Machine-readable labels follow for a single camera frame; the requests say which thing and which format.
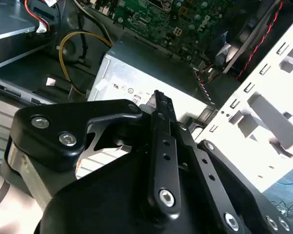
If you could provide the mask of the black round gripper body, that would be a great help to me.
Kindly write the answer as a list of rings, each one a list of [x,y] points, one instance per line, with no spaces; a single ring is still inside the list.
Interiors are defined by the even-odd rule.
[[[48,204],[42,234],[202,234],[193,178],[176,136],[138,148],[66,186]]]

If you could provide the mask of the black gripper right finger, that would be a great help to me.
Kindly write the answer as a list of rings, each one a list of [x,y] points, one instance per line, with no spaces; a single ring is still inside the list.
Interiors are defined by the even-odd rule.
[[[196,144],[176,120],[172,100],[165,107],[176,136],[181,162],[193,176],[190,198],[200,204],[204,234],[293,234],[281,212],[210,141]]]

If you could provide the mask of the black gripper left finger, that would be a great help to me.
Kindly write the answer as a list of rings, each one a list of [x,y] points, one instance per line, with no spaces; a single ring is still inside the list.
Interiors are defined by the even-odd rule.
[[[127,99],[32,106],[16,112],[6,161],[45,209],[75,177],[79,160],[110,145],[144,148],[148,134],[171,134],[164,93],[151,114]]]

